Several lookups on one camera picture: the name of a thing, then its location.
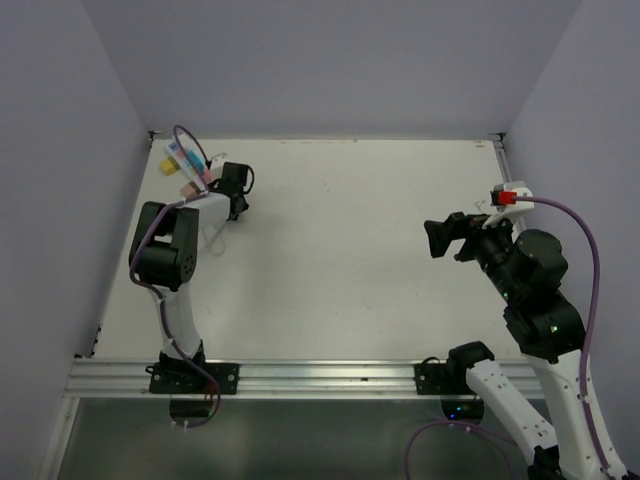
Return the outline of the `white power strip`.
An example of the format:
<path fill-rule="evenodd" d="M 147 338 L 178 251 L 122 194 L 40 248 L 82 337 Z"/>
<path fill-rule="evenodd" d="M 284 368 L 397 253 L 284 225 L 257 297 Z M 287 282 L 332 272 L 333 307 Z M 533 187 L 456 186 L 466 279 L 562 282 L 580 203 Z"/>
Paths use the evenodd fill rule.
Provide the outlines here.
<path fill-rule="evenodd" d="M 201 176 L 203 171 L 199 171 L 190 164 L 187 159 L 188 150 L 192 149 L 186 147 L 185 150 L 182 151 L 175 142 L 171 142 L 166 146 L 167 154 L 179 164 L 180 170 L 186 178 L 191 182 L 194 182 L 200 191 L 204 191 L 206 189 L 206 185 L 205 180 Z"/>

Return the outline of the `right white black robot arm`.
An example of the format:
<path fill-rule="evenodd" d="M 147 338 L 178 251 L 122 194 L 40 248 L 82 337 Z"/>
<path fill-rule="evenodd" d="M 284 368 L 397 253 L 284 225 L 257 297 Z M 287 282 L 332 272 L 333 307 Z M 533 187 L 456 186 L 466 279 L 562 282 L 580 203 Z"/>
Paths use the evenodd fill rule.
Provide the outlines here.
<path fill-rule="evenodd" d="M 595 395 L 589 392 L 586 329 L 560 291 L 568 269 L 553 235 L 531 229 L 518 237 L 507 219 L 487 226 L 485 215 L 452 213 L 424 228 L 434 258 L 454 241 L 455 258 L 475 261 L 506 306 L 506 327 L 540 384 L 550 417 L 544 419 L 507 379 L 480 341 L 450 350 L 445 379 L 451 389 L 479 395 L 523 454 L 531 479 L 632 479 L 611 442 Z"/>

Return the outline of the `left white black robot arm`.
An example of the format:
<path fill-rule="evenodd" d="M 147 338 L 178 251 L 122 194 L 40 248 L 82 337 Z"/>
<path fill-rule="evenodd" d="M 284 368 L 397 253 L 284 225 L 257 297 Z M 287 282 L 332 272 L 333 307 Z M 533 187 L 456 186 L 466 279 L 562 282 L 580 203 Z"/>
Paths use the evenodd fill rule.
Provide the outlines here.
<path fill-rule="evenodd" d="M 250 165 L 227 161 L 205 192 L 167 204 L 148 201 L 138 217 L 129 277 L 154 298 L 163 340 L 159 366 L 173 370 L 173 381 L 185 392 L 201 390 L 208 379 L 190 293 L 199 251 L 249 209 L 254 184 Z"/>

